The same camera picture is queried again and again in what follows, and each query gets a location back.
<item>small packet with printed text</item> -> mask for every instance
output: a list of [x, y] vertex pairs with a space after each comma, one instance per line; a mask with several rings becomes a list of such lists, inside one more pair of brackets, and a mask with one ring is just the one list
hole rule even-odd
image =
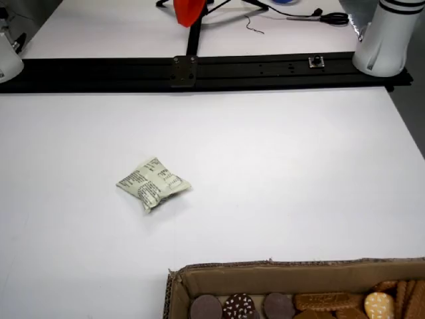
[[139, 198], [147, 213], [168, 197], [191, 187], [189, 182], [166, 169], [157, 158], [142, 163], [116, 185]]

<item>black tripod stand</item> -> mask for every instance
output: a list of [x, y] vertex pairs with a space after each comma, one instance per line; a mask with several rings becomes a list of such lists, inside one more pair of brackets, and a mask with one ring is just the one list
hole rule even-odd
[[[163, 4], [166, 3], [167, 1], [168, 0], [159, 0], [157, 2], [156, 6], [164, 8], [165, 6]], [[191, 31], [189, 33], [189, 40], [188, 40], [188, 43], [187, 43], [186, 55], [197, 55], [197, 53], [198, 53], [199, 36], [200, 36], [200, 33], [201, 33], [202, 18], [206, 15], [209, 15], [213, 11], [216, 11], [218, 8], [222, 7], [223, 5], [225, 5], [226, 3], [229, 3], [231, 1], [232, 0], [226, 0], [225, 2], [223, 2], [219, 5], [217, 5], [216, 7], [212, 8], [211, 10], [208, 10], [207, 4], [209, 5], [211, 3], [214, 3], [214, 0], [207, 0], [202, 13], [199, 15], [199, 18], [191, 26]], [[262, 2], [259, 2], [259, 0], [242, 0], [242, 1], [249, 3], [251, 5], [256, 5], [257, 7], [260, 8], [261, 11], [267, 11], [268, 10], [268, 6], [265, 5]]]

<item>white surface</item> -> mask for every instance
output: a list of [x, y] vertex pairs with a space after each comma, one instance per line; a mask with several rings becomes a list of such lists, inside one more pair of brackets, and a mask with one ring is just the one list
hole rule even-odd
[[[341, 11], [338, 0], [302, 0], [273, 6], [289, 13]], [[175, 56], [186, 53], [189, 29], [177, 24], [172, 0], [158, 9], [154, 0], [66, 0], [27, 47], [25, 58]], [[350, 26], [286, 21], [274, 12], [251, 16], [256, 7], [233, 0], [205, 18], [199, 56], [354, 51]]]
[[[0, 148], [0, 318], [160, 318], [191, 263], [425, 255], [383, 88], [0, 96]], [[146, 215], [115, 183], [150, 155], [193, 190]]]

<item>black stripe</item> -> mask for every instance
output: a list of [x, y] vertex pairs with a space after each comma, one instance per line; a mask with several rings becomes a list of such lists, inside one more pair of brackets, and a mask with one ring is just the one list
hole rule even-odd
[[421, 8], [420, 10], [415, 10], [415, 11], [401, 11], [401, 10], [396, 10], [396, 9], [387, 7], [386, 5], [383, 5], [382, 2], [379, 2], [379, 6], [383, 8], [384, 10], [391, 13], [396, 13], [397, 15], [415, 15], [417, 13], [421, 13], [422, 10], [424, 10], [424, 8]]
[[400, 2], [397, 0], [385, 0], [385, 1], [392, 5], [399, 5], [400, 7], [408, 7], [408, 8], [415, 8], [415, 7], [420, 7], [421, 5], [425, 5], [425, 1], [417, 2], [417, 3], [405, 3], [405, 2]]

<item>black metal rail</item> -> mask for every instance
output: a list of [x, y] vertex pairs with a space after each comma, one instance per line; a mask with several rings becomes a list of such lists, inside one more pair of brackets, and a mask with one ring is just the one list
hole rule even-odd
[[410, 85], [404, 70], [392, 78], [359, 72], [353, 53], [319, 53], [324, 68], [310, 68], [315, 54], [175, 58], [64, 58], [24, 60], [0, 93], [199, 92]]

